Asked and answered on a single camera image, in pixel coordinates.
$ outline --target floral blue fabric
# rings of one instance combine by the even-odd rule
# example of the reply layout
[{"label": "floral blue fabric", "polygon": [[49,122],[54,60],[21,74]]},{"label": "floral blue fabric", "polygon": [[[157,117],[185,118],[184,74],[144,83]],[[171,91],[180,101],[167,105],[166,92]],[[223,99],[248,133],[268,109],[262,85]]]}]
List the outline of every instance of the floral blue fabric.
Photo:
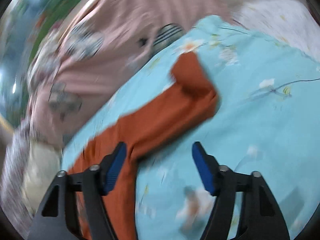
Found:
[{"label": "floral blue fabric", "polygon": [[[200,141],[232,170],[260,171],[283,212],[291,239],[320,200],[320,64],[265,34],[208,16],[156,54],[71,140],[62,168],[73,165],[88,140],[170,87],[180,53],[196,52],[220,95],[216,115],[140,164],[136,227],[140,240],[200,239],[210,204],[192,160]],[[186,194],[201,199],[201,212],[186,230]],[[229,238],[237,229],[241,197]]]}]

